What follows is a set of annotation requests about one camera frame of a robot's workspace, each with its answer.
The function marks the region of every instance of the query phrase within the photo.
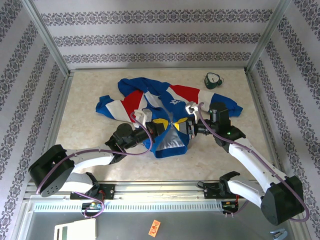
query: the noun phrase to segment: jacket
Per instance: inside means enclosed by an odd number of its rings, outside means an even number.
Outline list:
[[[101,96],[95,108],[96,112],[111,119],[132,122],[130,114],[134,110],[147,108],[151,110],[153,120],[167,120],[168,127],[155,138],[151,149],[156,158],[182,155],[187,152],[189,136],[174,127],[174,123],[180,119],[190,117],[185,109],[186,103],[191,101],[197,104],[204,102],[201,109],[208,112],[211,103],[223,102],[228,108],[230,117],[238,117],[243,110],[228,97],[145,77],[124,78],[118,82],[118,89],[124,95],[124,100],[113,100],[109,95]],[[144,144],[148,149],[150,140],[146,140]]]

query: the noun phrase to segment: white logo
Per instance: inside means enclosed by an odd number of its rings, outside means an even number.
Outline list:
[[[171,100],[170,103],[176,105],[177,103],[180,103],[180,102],[182,102],[182,101],[180,101],[180,100]]]

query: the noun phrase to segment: red stripe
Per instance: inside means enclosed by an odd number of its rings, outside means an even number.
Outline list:
[[[171,85],[170,88],[189,102],[198,103],[199,89],[190,86]]]
[[[126,96],[123,101],[121,101],[129,118],[130,118],[130,114],[134,110],[139,108],[139,104],[140,104],[140,101],[141,101],[143,94],[144,94],[143,91],[135,90],[134,92],[132,92],[128,96]]]

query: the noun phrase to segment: marble floor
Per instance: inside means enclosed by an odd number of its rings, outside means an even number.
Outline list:
[[[204,84],[208,72],[224,78],[224,83],[213,90],[232,98],[243,107],[240,117],[232,117],[232,125],[246,134],[253,146],[267,159],[269,153],[257,116],[254,102],[243,69],[210,68],[158,68],[158,69],[108,69],[102,71],[77,71],[74,74],[57,144],[65,149],[83,149],[106,142],[121,121],[96,113],[100,96],[110,95],[114,100],[123,100],[117,82],[122,78],[146,77],[173,85],[185,85],[206,90]],[[138,145],[131,153],[145,151]],[[162,159],[149,152],[143,156],[126,156],[119,163],[96,166],[83,170],[92,172],[99,181],[169,181],[169,180],[218,180],[220,176],[237,171],[242,176],[254,179],[242,164],[219,147],[212,136],[198,135],[190,141],[184,155]]]

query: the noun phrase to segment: striped wallpaper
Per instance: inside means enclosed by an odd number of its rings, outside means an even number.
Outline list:
[[[320,1],[290,3],[252,78],[286,173],[302,181],[307,226],[320,239]]]
[[[0,240],[8,240],[64,76],[19,0],[0,1],[0,16]]]
[[[278,0],[34,0],[70,69],[244,67]]]

